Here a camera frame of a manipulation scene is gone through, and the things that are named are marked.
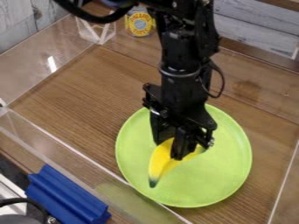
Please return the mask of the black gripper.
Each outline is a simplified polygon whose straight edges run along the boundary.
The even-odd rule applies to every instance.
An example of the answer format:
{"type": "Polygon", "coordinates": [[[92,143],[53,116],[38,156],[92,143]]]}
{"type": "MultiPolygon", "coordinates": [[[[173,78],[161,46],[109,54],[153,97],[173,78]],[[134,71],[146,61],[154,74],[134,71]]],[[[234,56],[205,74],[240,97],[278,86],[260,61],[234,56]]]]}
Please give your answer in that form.
{"type": "Polygon", "coordinates": [[[161,85],[142,85],[142,105],[149,110],[149,123],[156,145],[173,137],[170,158],[182,158],[198,144],[210,147],[212,132],[217,124],[205,102],[210,94],[210,66],[198,67],[192,73],[169,73],[160,70],[161,85]]]}

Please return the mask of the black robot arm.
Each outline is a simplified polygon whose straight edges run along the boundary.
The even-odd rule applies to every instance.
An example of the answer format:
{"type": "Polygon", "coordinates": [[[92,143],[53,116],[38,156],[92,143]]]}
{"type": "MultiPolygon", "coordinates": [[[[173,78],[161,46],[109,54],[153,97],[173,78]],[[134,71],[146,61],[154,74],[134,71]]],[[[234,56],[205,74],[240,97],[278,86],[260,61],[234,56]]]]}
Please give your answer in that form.
{"type": "Polygon", "coordinates": [[[220,35],[213,22],[213,0],[100,0],[114,8],[144,4],[161,45],[161,84],[144,84],[153,142],[172,139],[169,157],[180,160],[196,146],[209,148],[217,128],[205,110],[212,97],[210,76],[220,69],[210,56],[220,35]]]}

